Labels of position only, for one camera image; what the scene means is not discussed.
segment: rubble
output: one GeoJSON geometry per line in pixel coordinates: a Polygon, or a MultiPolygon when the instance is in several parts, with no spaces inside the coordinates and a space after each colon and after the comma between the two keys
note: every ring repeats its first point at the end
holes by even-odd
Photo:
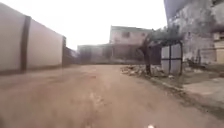
{"type": "Polygon", "coordinates": [[[194,73],[203,73],[203,71],[200,69],[194,69],[194,73]]]}
{"type": "Polygon", "coordinates": [[[219,73],[219,77],[224,78],[224,72],[219,73]]]}
{"type": "MultiPolygon", "coordinates": [[[[145,65],[129,65],[126,67],[122,67],[121,71],[123,74],[127,74],[130,76],[134,76],[134,75],[145,75],[147,76],[146,70],[145,70],[145,65]]],[[[151,66],[151,72],[153,76],[166,76],[163,72],[163,70],[161,69],[161,67],[159,66],[151,66]]]]}
{"type": "Polygon", "coordinates": [[[168,78],[169,78],[169,79],[173,79],[174,76],[173,76],[173,75],[169,75],[168,78]]]}

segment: sidewalk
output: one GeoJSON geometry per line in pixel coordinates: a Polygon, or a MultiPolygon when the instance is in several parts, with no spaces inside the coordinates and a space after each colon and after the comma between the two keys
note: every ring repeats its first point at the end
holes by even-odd
{"type": "Polygon", "coordinates": [[[183,91],[200,96],[203,104],[224,109],[224,78],[183,85],[183,91]]]}

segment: building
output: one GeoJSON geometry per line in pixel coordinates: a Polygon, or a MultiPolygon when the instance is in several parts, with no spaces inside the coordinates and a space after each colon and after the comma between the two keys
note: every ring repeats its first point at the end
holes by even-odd
{"type": "Polygon", "coordinates": [[[184,58],[200,56],[203,63],[224,63],[223,0],[164,0],[168,25],[184,35],[184,58]]]}
{"type": "Polygon", "coordinates": [[[62,65],[65,37],[0,3],[0,72],[62,65]]]}
{"type": "Polygon", "coordinates": [[[111,26],[110,43],[122,45],[141,45],[148,34],[147,29],[111,26]]]}

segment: roof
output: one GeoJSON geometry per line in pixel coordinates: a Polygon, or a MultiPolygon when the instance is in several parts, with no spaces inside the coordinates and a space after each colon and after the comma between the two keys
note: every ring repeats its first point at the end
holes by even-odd
{"type": "Polygon", "coordinates": [[[149,32],[149,29],[145,28],[137,28],[137,27],[125,27],[125,26],[111,26],[111,30],[121,30],[121,31],[129,31],[129,32],[136,32],[136,31],[144,31],[149,32]]]}

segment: white wall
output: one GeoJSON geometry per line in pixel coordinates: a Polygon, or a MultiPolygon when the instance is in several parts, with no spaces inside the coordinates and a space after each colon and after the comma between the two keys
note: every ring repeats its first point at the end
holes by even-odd
{"type": "Polygon", "coordinates": [[[20,69],[20,42],[25,16],[0,3],[0,71],[20,69]]]}
{"type": "Polygon", "coordinates": [[[62,64],[63,37],[31,20],[27,50],[27,68],[62,64]]]}
{"type": "Polygon", "coordinates": [[[217,24],[224,25],[224,2],[215,5],[212,8],[212,13],[216,19],[217,24]]]}

